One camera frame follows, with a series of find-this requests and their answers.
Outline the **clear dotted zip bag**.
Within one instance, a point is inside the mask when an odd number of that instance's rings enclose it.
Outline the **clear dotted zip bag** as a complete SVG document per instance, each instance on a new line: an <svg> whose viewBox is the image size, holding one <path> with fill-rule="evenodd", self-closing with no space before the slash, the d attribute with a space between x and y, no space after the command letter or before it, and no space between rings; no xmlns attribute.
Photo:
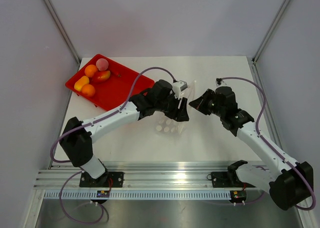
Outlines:
<svg viewBox="0 0 320 228"><path fill-rule="evenodd" d="M185 83L178 91L178 98L180 101L182 101L182 98L187 98L189 100L195 97L196 82L196 80L193 80L190 83L178 81L179 84ZM179 136L186 129L186 122L176 122L160 112L156 112L155 116L154 130L157 134Z"/></svg>

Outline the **red yellow mango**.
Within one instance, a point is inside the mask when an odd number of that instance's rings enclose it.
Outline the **red yellow mango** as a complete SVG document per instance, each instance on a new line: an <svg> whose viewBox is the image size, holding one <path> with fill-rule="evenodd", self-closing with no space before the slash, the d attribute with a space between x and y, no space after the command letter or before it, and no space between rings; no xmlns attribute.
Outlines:
<svg viewBox="0 0 320 228"><path fill-rule="evenodd" d="M111 76L111 72L109 70L106 71L98 71L92 77L93 83L102 83L108 80Z"/></svg>

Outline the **orange round fruit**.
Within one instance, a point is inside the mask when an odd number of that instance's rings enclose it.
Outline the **orange round fruit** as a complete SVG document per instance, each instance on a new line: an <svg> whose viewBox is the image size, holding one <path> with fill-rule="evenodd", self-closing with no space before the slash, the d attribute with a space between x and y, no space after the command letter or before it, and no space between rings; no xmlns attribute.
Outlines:
<svg viewBox="0 0 320 228"><path fill-rule="evenodd" d="M92 97L95 95L96 93L96 89L93 85L91 84L85 84L82 86L82 89L81 89L81 93L84 95L84 96L87 96L87 97Z"/></svg>

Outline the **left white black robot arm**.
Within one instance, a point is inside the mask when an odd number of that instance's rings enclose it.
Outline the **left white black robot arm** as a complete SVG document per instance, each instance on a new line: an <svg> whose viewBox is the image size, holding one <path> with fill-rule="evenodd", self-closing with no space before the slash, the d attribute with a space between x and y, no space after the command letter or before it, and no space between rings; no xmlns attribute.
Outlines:
<svg viewBox="0 0 320 228"><path fill-rule="evenodd" d="M176 122L187 122L188 100L182 96L187 87L185 81L170 84L159 80L151 88L127 98L123 104L100 116L85 121L71 118L59 144L72 165L88 175L89 181L95 186L102 187L108 181L109 172L94 155L93 144L107 133L152 116L155 112L161 112Z"/></svg>

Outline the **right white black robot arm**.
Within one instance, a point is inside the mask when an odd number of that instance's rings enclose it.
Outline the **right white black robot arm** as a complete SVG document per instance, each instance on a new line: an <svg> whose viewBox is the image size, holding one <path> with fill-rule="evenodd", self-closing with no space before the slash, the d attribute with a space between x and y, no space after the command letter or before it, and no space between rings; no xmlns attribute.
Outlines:
<svg viewBox="0 0 320 228"><path fill-rule="evenodd" d="M228 86L208 89L189 105L204 115L214 114L223 127L245 143L267 166L267 170L255 168L245 160L239 160L227 168L227 181L233 186L249 184L268 193L282 210L298 206L311 198L315 207L313 168L307 162L299 163L265 138L257 122L245 110L238 108L236 95Z"/></svg>

